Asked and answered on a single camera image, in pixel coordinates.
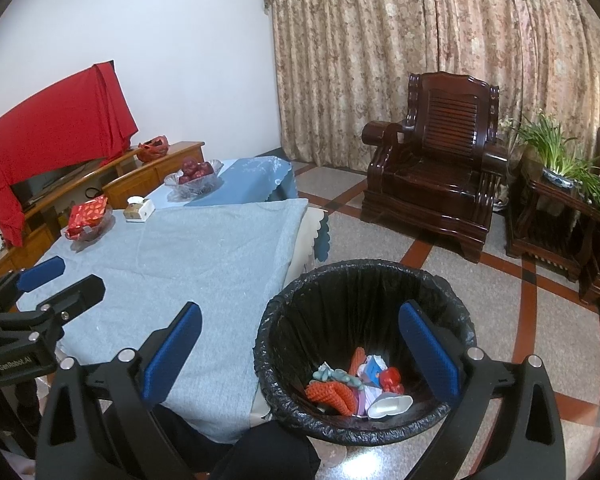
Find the black pants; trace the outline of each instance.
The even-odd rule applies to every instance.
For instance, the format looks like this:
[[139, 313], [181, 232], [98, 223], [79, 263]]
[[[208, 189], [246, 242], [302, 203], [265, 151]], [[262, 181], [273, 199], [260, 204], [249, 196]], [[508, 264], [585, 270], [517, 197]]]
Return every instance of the black pants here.
[[[231, 445], [212, 442], [163, 406], [156, 406], [153, 414], [191, 471], [210, 472], [209, 480], [312, 480], [320, 466], [307, 437], [277, 422], [251, 428]], [[105, 421], [118, 446], [124, 437], [113, 406], [105, 412]]]

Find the black garbage bag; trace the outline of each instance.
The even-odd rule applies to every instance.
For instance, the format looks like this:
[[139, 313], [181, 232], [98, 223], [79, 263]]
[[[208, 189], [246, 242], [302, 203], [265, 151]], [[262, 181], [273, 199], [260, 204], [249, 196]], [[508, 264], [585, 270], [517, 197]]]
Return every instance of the black garbage bag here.
[[[449, 406], [431, 393], [398, 329], [398, 310], [416, 300], [431, 321], [475, 346], [474, 325], [446, 280], [384, 260], [351, 260], [315, 269], [275, 296], [253, 349], [260, 387], [274, 417], [303, 433], [345, 446], [380, 446], [415, 436]], [[304, 396], [324, 361], [347, 370], [356, 347], [400, 370], [413, 406], [402, 415], [367, 420], [325, 415]]]

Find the red plastic bag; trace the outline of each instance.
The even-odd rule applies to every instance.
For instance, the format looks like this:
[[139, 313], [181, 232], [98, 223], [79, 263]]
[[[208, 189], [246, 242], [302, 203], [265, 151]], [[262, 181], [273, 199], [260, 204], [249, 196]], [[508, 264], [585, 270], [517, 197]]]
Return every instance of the red plastic bag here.
[[165, 136], [155, 137], [155, 139], [151, 139], [148, 142], [138, 144], [138, 148], [142, 148], [142, 151], [138, 153], [138, 160], [140, 162], [151, 162], [167, 154], [169, 151], [169, 141]]
[[69, 240], [91, 241], [100, 236], [112, 216], [107, 197], [100, 195], [84, 204], [74, 205], [64, 236]]

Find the tv cabinet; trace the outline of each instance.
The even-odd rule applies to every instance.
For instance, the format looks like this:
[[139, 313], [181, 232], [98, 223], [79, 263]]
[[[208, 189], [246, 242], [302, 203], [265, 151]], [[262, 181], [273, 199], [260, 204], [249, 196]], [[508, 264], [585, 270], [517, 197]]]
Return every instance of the tv cabinet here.
[[[204, 160], [204, 142], [176, 142], [169, 147], [167, 155], [146, 164], [135, 157], [139, 149], [129, 150], [120, 158], [99, 167], [95, 160], [85, 165], [70, 181], [52, 189], [35, 205], [25, 211], [22, 247], [5, 248], [0, 252], [0, 276], [10, 270], [27, 269], [48, 251], [60, 237], [58, 213], [64, 209], [68, 196], [75, 195], [85, 186], [102, 187], [113, 209], [124, 209], [126, 199], [133, 195], [145, 196], [156, 189], [164, 177], [178, 171], [182, 159], [192, 156]], [[82, 202], [87, 197], [82, 194]]]

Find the floral curtain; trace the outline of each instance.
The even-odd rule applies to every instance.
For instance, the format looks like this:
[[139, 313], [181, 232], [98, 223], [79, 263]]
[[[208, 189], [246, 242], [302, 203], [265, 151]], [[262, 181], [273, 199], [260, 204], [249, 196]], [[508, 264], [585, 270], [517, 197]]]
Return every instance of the floral curtain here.
[[500, 86], [500, 116], [543, 108], [592, 152], [600, 126], [600, 20], [586, 0], [266, 0], [282, 146], [366, 170], [370, 120], [401, 120], [410, 73]]

